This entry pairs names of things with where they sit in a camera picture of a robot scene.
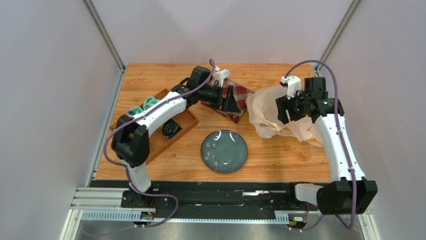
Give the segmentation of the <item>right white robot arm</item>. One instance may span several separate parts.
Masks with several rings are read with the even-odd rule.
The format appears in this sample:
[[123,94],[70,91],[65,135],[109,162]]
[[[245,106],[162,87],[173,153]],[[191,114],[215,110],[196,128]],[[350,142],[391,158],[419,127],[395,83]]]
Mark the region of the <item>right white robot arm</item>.
[[275,100],[277,118],[283,124],[310,118],[319,132],[329,163],[326,185],[297,182],[292,193],[298,202],[318,207],[323,215],[363,214],[378,193],[358,164],[346,131],[345,112],[338,99],[330,98],[324,77],[301,80],[290,75],[280,85],[287,89]]

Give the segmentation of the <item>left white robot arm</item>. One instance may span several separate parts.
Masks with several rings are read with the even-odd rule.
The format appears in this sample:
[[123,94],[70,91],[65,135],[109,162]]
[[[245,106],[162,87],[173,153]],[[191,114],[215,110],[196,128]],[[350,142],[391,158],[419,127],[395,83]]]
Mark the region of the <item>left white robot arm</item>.
[[223,96],[224,81],[230,75],[229,69],[196,66],[189,77],[174,86],[158,103],[133,116],[124,114],[117,120],[107,140],[121,161],[119,165],[125,169],[129,188],[137,196],[143,200],[158,197],[148,192],[152,182],[147,159],[151,151],[150,137],[166,121],[198,102],[207,102],[224,112],[240,113],[232,85],[226,88],[226,96]]

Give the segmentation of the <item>translucent plastic bag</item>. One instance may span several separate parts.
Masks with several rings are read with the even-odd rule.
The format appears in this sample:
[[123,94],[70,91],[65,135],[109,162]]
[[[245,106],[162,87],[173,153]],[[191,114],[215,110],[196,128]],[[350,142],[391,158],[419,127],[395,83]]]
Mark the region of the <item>translucent plastic bag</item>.
[[280,85],[257,90],[246,99],[249,122],[257,134],[264,139],[274,136],[295,137],[299,142],[323,148],[324,143],[309,117],[283,124],[278,120],[276,99],[284,97],[287,88]]

